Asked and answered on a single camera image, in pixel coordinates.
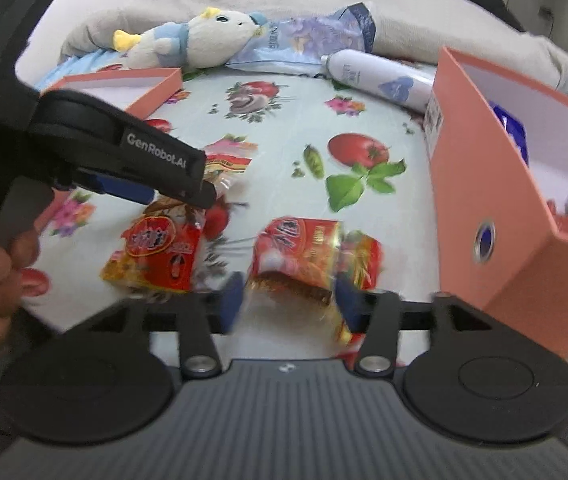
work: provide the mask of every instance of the open pink box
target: open pink box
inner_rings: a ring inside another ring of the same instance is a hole
[[[434,95],[427,143],[441,289],[568,356],[568,234],[546,206],[563,209],[568,197],[568,97],[447,49]],[[488,100],[523,123],[530,168]]]
[[[70,89],[90,94],[145,119],[183,86],[179,68],[148,68],[69,75],[46,91]],[[68,192],[55,190],[51,205],[35,221],[41,232],[68,197]]]

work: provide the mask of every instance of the white aerosol can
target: white aerosol can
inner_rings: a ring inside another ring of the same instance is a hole
[[[325,72],[334,80],[424,113],[435,76],[398,61],[358,50],[322,56]]]

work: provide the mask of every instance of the tomato print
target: tomato print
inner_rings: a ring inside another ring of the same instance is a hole
[[[362,134],[339,134],[328,143],[331,155],[346,166],[361,164],[367,170],[388,161],[388,149],[377,139]]]
[[[122,70],[124,65],[121,63],[113,63],[112,65],[106,65],[101,67],[97,72],[114,72],[115,70]]]
[[[251,81],[250,83],[244,83],[241,86],[249,89],[252,94],[265,95],[269,99],[279,94],[279,86],[275,83],[268,83],[266,81]]]
[[[229,220],[228,209],[222,204],[214,204],[210,209],[206,210],[206,222],[202,230],[204,238],[206,240],[217,238],[226,229]]]
[[[148,126],[157,128],[160,132],[168,134],[173,131],[173,125],[170,124],[166,119],[147,119],[144,121]]]

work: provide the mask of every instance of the black handheld device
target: black handheld device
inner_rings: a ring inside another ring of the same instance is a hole
[[[32,228],[53,187],[104,192],[99,175],[211,206],[204,152],[86,94],[40,94],[17,79],[17,59],[51,2],[0,0],[0,244]]]

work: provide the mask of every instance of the green leaf print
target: green leaf print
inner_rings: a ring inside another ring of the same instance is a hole
[[[326,191],[331,211],[337,212],[359,200],[364,192],[364,184],[360,176],[331,175],[326,178]]]
[[[381,164],[378,164],[371,168],[371,170],[368,172],[368,178],[386,178],[387,176],[402,174],[404,171],[406,171],[406,163],[403,159],[399,162],[382,162]]]
[[[368,174],[368,170],[358,162],[353,164],[353,167],[350,168],[350,170],[359,176],[366,176]]]
[[[181,74],[181,80],[182,81],[190,81],[192,79],[195,79],[201,75],[204,75],[206,73],[205,70],[193,70],[191,72],[186,72],[186,73],[182,73]]]
[[[388,183],[383,178],[369,178],[366,180],[366,185],[372,189],[373,191],[377,191],[378,193],[394,193],[395,186],[393,184]]]
[[[311,174],[317,179],[323,179],[323,161],[321,160],[320,152],[317,148],[307,144],[304,148],[304,162],[306,163]]]
[[[337,81],[337,80],[335,80],[335,79],[331,79],[331,83],[333,83],[333,88],[334,88],[336,91],[348,90],[348,89],[350,89],[350,86],[344,85],[344,83],[340,83],[339,81]]]

